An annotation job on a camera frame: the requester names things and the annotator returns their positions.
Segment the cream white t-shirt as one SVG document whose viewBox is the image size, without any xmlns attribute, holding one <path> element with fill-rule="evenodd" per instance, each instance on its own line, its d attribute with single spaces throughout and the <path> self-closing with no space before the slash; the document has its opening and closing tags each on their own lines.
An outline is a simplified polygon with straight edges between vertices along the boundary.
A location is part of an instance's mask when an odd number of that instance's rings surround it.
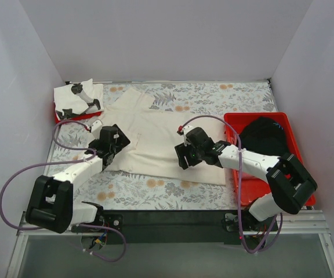
<svg viewBox="0 0 334 278">
<path fill-rule="evenodd" d="M 175 146 L 183 142 L 177 134 L 192 113 L 152 109 L 154 98 L 130 88 L 114 103 L 107 104 L 100 117 L 103 125 L 116 124 L 130 139 L 107 171 L 125 171 L 203 184 L 225 185 L 225 171 L 202 162 L 187 170 L 179 167 Z"/>
</svg>

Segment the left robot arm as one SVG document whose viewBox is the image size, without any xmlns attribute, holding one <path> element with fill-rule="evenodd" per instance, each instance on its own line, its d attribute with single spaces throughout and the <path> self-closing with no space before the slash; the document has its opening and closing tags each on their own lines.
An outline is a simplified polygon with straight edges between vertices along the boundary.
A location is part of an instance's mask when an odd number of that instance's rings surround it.
<svg viewBox="0 0 334 278">
<path fill-rule="evenodd" d="M 94 232 L 104 227 L 102 206 L 92 202 L 76 203 L 74 192 L 105 170 L 130 140 L 116 124 L 104 126 L 96 121 L 90 132 L 93 140 L 78 163 L 51 177 L 42 175 L 36 179 L 26 211 L 29 224 L 56 233 L 77 224 L 85 224 Z"/>
</svg>

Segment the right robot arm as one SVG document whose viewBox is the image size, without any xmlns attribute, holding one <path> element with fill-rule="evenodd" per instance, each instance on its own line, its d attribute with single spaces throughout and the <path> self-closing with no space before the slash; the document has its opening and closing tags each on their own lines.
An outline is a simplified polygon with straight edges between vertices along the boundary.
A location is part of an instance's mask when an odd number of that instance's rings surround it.
<svg viewBox="0 0 334 278">
<path fill-rule="evenodd" d="M 201 162 L 250 174 L 270 187 L 270 193 L 253 201 L 244 212 L 244 224 L 259 229 L 265 220 L 279 213 L 298 214 L 317 189 L 317 183 L 300 160 L 291 153 L 269 156 L 239 149 L 226 141 L 214 142 L 200 127 L 180 127 L 183 143 L 175 146 L 179 166 Z"/>
</svg>

